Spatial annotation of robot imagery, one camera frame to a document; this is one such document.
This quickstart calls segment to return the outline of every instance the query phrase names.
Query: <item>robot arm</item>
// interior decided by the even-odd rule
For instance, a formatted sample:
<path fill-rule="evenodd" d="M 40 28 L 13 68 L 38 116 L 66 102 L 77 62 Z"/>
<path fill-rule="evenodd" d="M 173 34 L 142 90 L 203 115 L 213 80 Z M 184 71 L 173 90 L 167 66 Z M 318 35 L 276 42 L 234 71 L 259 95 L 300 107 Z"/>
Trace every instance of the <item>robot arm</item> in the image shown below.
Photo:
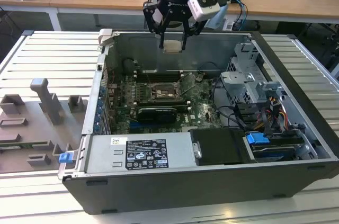
<path fill-rule="evenodd" d="M 229 0 L 157 0 L 144 3 L 144 15 L 149 31 L 160 35 L 160 48 L 164 47 L 164 36 L 171 22 L 181 22 L 184 27 L 182 50 L 185 50 L 187 38 L 199 35 L 208 19 L 215 16 L 221 6 Z M 189 18 L 195 19 L 190 26 Z"/>

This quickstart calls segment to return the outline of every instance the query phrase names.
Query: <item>blue latch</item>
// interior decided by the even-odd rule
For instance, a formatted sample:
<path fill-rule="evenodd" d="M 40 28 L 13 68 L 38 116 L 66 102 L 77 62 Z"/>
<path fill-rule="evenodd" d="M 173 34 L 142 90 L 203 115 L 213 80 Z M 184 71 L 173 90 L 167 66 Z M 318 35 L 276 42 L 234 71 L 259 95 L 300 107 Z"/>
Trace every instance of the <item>blue latch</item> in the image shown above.
<path fill-rule="evenodd" d="M 270 141 L 264 137 L 264 133 L 253 132 L 246 136 L 249 144 L 268 144 Z"/>
<path fill-rule="evenodd" d="M 59 156 L 60 163 L 72 163 L 73 162 L 73 153 L 62 153 Z"/>

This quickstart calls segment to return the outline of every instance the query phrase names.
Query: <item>power supply label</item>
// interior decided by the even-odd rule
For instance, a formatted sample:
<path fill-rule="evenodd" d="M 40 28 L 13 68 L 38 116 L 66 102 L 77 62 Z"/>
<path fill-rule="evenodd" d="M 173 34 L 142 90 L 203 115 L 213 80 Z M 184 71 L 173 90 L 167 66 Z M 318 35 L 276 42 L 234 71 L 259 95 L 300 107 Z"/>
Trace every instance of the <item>power supply label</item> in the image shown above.
<path fill-rule="evenodd" d="M 168 167 L 166 139 L 126 142 L 126 169 Z"/>

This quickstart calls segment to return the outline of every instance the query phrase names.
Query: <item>wooden desk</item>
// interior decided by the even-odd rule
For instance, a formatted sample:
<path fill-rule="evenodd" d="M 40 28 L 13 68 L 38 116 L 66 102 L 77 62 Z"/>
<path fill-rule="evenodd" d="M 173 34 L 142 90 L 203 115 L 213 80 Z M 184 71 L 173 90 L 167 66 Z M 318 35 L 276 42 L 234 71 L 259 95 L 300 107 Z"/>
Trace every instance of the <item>wooden desk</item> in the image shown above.
<path fill-rule="evenodd" d="M 60 31 L 58 13 L 142 15 L 146 0 L 0 0 L 9 11 L 46 12 L 54 30 Z M 248 7 L 249 20 L 339 23 L 339 0 L 243 0 Z M 229 21 L 239 14 L 239 6 L 230 4 Z"/>

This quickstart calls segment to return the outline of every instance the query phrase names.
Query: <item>motherboard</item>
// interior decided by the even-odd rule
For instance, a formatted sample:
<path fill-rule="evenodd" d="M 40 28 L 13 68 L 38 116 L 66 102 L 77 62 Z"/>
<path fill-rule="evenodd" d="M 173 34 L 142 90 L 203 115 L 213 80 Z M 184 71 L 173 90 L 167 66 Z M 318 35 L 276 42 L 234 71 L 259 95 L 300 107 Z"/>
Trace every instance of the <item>motherboard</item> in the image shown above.
<path fill-rule="evenodd" d="M 109 86 L 113 134 L 187 132 L 222 127 L 204 73 L 121 76 Z"/>

